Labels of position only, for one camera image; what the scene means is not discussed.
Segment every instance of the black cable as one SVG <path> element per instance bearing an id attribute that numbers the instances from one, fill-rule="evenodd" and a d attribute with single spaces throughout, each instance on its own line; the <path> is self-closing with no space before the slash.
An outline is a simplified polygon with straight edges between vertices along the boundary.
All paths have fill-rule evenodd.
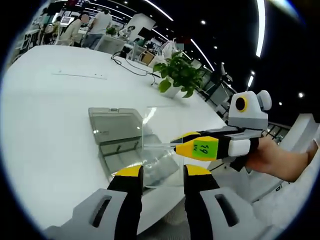
<path id="1" fill-rule="evenodd" d="M 215 169 L 217 169 L 217 168 L 221 167 L 222 165 L 224 165 L 224 163 L 221 163 L 219 166 L 216 166 L 216 167 L 212 168 L 212 169 L 211 169 L 211 170 L 209 170 L 209 171 L 211 172 L 211 171 L 213 171 L 213 170 L 215 170 Z"/>
<path id="2" fill-rule="evenodd" d="M 121 53 L 121 51 L 117 51 L 117 52 L 115 52 L 115 53 L 111 56 L 111 59 L 112 59 L 116 64 L 120 65 L 120 66 L 123 67 L 124 69 L 127 69 L 129 72 L 131 72 L 131 73 L 133 73 L 133 74 L 135 74 L 135 75 L 138 75 L 138 76 L 151 75 L 151 76 L 153 77 L 153 83 L 151 84 L 151 86 L 156 82 L 155 76 L 157 76 L 157 75 L 153 74 L 152 72 L 149 72 L 149 71 L 147 71 L 147 70 L 144 70 L 144 69 L 141 69 L 141 68 L 139 68 L 139 67 L 137 67 L 137 66 L 132 65 L 126 58 L 125 58 L 125 61 L 126 61 L 130 66 L 132 66 L 132 67 L 134 67 L 134 68 L 136 68 L 136 69 L 139 69 L 139 70 L 141 70 L 141 71 L 144 71 L 145 74 L 136 73 L 136 72 L 132 71 L 131 69 L 123 66 L 123 65 L 122 65 L 122 62 L 121 62 L 120 60 L 118 60 L 118 59 L 115 58 L 115 57 L 118 57 L 118 56 L 120 55 L 120 53 Z"/>

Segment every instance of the human hand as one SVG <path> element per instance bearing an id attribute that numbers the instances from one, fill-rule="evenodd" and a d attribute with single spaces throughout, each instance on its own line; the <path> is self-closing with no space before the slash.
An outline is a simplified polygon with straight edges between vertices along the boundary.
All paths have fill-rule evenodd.
<path id="1" fill-rule="evenodd" d="M 294 182 L 308 166 L 308 153 L 293 153 L 280 148 L 271 137 L 259 138 L 259 146 L 248 154 L 246 166 L 284 181 Z"/>

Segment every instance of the white shirt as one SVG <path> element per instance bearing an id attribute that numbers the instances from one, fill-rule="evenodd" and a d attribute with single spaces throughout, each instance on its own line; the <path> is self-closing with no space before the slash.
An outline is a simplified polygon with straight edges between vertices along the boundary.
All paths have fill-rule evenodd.
<path id="1" fill-rule="evenodd" d="M 59 37 L 59 40 L 73 40 L 78 34 L 81 24 L 82 22 L 80 19 L 77 19 L 70 23 L 65 32 Z"/>
<path id="2" fill-rule="evenodd" d="M 162 44 L 157 52 L 158 56 L 163 56 L 165 59 L 170 59 L 172 54 L 178 52 L 174 41 L 170 40 Z"/>
<path id="3" fill-rule="evenodd" d="M 319 147 L 320 127 L 314 137 L 314 141 Z M 318 149 L 311 163 L 295 182 L 286 183 L 287 185 L 278 192 L 271 192 L 260 201 L 253 203 L 256 217 L 268 225 L 286 229 L 306 203 L 319 169 L 320 150 Z"/>
<path id="4" fill-rule="evenodd" d="M 94 17 L 95 23 L 88 34 L 105 34 L 107 27 L 112 23 L 112 16 L 110 13 L 105 14 L 103 11 L 99 12 Z"/>
<path id="5" fill-rule="evenodd" d="M 123 37 L 123 38 L 128 39 L 128 38 L 130 37 L 130 35 L 131 35 L 131 31 L 129 31 L 128 28 L 124 28 L 124 29 L 121 29 L 121 30 L 119 31 L 119 35 L 120 35 L 121 37 Z"/>

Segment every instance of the white pot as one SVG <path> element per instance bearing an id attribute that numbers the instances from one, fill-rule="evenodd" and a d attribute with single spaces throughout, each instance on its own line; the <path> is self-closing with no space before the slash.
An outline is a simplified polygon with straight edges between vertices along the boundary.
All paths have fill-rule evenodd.
<path id="1" fill-rule="evenodd" d="M 171 83 L 171 87 L 169 87 L 167 91 L 161 92 L 161 95 L 166 98 L 173 99 L 182 89 L 182 86 L 174 87 L 174 80 L 171 77 L 169 77 L 169 81 Z"/>

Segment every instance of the potted plant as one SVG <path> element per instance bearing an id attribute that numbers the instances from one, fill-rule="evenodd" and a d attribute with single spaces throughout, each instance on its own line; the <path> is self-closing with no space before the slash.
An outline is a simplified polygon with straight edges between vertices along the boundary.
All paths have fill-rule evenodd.
<path id="1" fill-rule="evenodd" d="M 117 30 L 115 27 L 109 27 L 107 28 L 107 30 L 105 31 L 106 34 L 109 34 L 111 36 L 115 35 L 117 33 Z"/>
<path id="2" fill-rule="evenodd" d="M 186 92 L 184 98 L 189 98 L 202 85 L 200 70 L 192 67 L 180 53 L 174 53 L 172 58 L 166 59 L 166 63 L 153 67 L 153 72 L 160 72 L 164 79 L 159 84 L 159 91 L 168 98 L 174 98 L 180 90 Z"/>

